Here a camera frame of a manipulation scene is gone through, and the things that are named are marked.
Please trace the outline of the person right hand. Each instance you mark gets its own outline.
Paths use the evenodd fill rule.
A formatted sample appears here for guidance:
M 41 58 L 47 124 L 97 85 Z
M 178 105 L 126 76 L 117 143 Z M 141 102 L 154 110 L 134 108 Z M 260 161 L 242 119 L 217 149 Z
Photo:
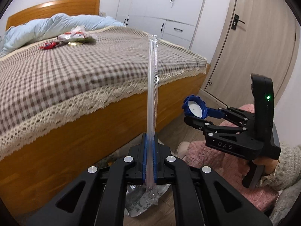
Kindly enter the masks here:
M 259 157 L 252 161 L 254 164 L 264 166 L 262 176 L 267 176 L 274 172 L 279 160 L 274 160 L 268 157 Z

